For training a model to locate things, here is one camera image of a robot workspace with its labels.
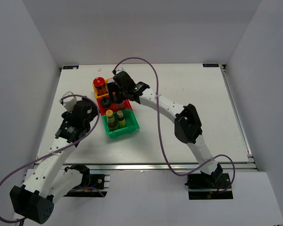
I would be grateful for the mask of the red lid chili sauce jar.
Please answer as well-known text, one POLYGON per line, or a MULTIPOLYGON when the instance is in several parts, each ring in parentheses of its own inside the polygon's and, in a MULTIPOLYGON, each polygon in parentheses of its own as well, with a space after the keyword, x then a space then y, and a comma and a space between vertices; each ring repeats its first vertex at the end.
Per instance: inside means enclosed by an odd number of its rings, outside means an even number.
POLYGON ((96 93, 98 96, 102 96, 102 95, 107 94, 106 82, 105 82, 105 79, 104 79, 104 78, 102 78, 102 77, 96 77, 96 78, 93 80, 93 85, 94 85, 94 88, 95 88, 95 93, 96 93))

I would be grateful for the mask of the black lid spice grinder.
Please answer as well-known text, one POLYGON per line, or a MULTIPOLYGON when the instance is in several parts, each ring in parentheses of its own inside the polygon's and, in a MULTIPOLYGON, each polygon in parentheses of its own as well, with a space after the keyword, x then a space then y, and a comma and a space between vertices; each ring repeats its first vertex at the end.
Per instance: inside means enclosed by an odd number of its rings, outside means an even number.
POLYGON ((100 100, 100 106, 105 110, 109 110, 111 108, 111 101, 109 97, 103 97, 100 100))

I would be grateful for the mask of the yellow label small bottle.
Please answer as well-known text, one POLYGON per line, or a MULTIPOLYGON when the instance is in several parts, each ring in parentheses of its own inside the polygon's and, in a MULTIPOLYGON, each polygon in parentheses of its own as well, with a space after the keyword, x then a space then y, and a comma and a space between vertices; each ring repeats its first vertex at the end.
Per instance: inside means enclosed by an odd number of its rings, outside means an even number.
POLYGON ((125 122, 123 111, 121 110, 117 111, 117 120, 118 120, 118 125, 120 129, 126 127, 126 122, 125 122))

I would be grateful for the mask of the green label sauce bottle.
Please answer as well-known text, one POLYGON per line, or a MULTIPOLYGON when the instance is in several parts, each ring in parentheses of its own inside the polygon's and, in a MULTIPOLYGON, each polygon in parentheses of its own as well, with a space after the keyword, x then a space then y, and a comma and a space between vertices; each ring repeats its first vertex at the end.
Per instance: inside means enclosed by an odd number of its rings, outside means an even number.
POLYGON ((106 111, 107 125, 110 131, 114 131, 118 127, 118 122, 112 110, 106 111))

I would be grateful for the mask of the black lid white spice jar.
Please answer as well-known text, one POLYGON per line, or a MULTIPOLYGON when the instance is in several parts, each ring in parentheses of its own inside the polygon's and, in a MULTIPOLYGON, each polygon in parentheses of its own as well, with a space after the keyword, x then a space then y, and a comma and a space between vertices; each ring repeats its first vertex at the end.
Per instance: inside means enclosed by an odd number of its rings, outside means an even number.
POLYGON ((124 109, 124 107, 125 107, 125 102, 124 101, 119 102, 119 103, 115 102, 115 109, 117 111, 124 109))

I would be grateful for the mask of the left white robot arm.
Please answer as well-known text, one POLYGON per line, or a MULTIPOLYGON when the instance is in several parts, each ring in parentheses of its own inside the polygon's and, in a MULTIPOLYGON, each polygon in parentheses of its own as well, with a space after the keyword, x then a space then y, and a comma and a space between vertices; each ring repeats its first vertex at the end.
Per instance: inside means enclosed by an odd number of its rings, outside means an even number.
POLYGON ((90 183, 90 170, 82 164, 67 168, 59 179, 56 175, 91 130, 90 123, 98 115, 98 108, 86 98, 73 98, 64 107, 63 121, 49 150, 51 156, 41 160, 34 173, 21 186, 14 186, 9 194, 15 213, 39 224, 49 219, 61 197, 90 183))

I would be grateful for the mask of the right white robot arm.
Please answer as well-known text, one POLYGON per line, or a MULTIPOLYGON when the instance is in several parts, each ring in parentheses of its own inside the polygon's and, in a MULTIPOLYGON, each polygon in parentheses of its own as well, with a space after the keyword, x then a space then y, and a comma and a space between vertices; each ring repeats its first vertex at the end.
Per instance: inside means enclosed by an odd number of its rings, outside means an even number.
POLYGON ((213 159, 202 135, 202 123, 194 105, 177 104, 163 96, 159 96, 144 82, 135 83, 126 71, 113 71, 116 87, 116 100, 128 99, 147 106, 161 113, 174 124, 175 137, 186 144, 195 156, 204 184, 216 187, 221 181, 223 169, 213 159))

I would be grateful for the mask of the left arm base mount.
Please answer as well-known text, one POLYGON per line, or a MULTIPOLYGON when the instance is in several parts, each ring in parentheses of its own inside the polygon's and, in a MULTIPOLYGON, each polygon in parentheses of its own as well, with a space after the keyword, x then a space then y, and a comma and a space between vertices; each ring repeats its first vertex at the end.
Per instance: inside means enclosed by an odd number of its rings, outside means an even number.
POLYGON ((68 170, 77 170, 83 177, 81 184, 70 190, 65 197, 99 197, 104 198, 109 188, 110 175, 103 173, 90 173, 90 169, 85 165, 73 165, 65 167, 64 173, 68 170))

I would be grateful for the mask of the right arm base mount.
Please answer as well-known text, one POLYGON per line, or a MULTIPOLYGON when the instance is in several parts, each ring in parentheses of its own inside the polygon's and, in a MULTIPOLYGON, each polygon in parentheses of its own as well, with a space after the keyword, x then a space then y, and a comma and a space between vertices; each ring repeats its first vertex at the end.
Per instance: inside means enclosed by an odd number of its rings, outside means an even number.
POLYGON ((213 183, 202 174, 190 174, 184 184, 188 189, 189 200, 232 200, 233 192, 228 173, 223 173, 213 183))

